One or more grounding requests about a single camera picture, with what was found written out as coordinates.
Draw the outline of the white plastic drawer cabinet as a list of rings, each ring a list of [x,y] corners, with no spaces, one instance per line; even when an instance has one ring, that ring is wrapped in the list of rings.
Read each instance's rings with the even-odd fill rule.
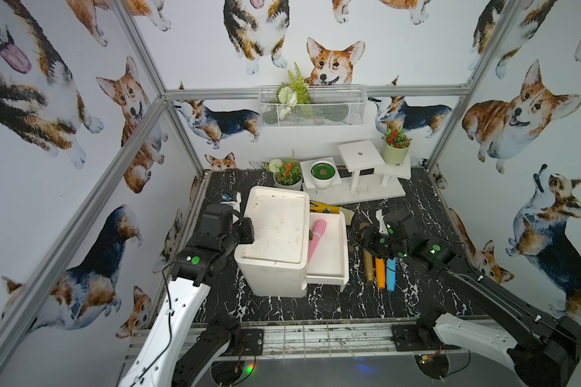
[[[254,242],[235,250],[235,261],[259,297],[303,298],[308,288],[309,196],[255,186],[245,208]]]

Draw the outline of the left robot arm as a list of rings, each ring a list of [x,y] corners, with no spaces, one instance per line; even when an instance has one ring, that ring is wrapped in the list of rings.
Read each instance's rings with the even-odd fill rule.
[[[206,207],[196,230],[163,276],[166,297],[136,361],[122,386],[192,386],[206,368],[229,348],[237,323],[224,319],[195,346],[185,361],[180,355],[197,312],[214,280],[241,244],[254,242],[251,219],[240,213],[238,202]]]

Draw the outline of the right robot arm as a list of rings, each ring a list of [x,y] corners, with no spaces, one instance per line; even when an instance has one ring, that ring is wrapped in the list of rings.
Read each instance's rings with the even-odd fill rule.
[[[397,259],[475,303],[495,323],[490,328],[434,308],[416,321],[425,345],[455,346],[512,370],[526,386],[565,386],[581,359],[581,325],[555,319],[469,265],[439,235],[426,236],[410,214],[388,212],[358,234],[368,253]]]

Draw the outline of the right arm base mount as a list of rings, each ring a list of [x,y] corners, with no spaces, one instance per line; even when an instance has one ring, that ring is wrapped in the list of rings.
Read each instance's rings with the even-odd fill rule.
[[[419,352],[459,349],[443,343],[434,331],[416,324],[395,324],[391,326],[392,342],[398,352]]]

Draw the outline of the pink toy microphone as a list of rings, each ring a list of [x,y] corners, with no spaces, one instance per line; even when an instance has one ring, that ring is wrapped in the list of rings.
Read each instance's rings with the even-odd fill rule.
[[[308,243],[308,261],[313,257],[321,238],[327,229],[327,222],[324,219],[318,219],[314,223],[312,229],[309,231]]]

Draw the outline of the orange toy microphone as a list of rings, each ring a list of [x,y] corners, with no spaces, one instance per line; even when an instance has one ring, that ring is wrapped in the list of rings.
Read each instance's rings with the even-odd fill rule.
[[[374,259],[374,268],[375,268],[375,277],[377,282],[377,287],[380,290],[385,290],[387,282],[387,275],[386,275],[386,264],[383,259],[375,258]]]

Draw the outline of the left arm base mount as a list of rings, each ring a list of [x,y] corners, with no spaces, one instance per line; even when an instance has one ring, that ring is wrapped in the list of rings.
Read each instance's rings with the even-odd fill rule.
[[[263,329],[249,328],[241,329],[230,333],[229,346],[221,357],[234,356],[240,354],[261,356],[265,343],[265,331]]]

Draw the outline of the gold toy microphone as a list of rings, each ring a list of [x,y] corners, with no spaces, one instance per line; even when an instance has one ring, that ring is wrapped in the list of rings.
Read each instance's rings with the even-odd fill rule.
[[[366,282],[374,282],[374,258],[373,256],[363,248],[362,250],[363,262],[365,267]]]

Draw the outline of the white cabinet drawer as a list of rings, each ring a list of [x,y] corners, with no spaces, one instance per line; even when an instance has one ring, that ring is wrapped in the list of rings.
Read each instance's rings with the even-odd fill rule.
[[[318,219],[327,222],[327,229],[308,261],[308,284],[335,285],[342,292],[350,278],[345,217],[343,214],[311,213],[310,230]]]

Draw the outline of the blue toy microphone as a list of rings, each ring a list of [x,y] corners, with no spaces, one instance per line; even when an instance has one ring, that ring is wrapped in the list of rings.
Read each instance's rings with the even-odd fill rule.
[[[386,289],[388,292],[395,291],[396,283],[396,259],[388,259],[386,263]]]

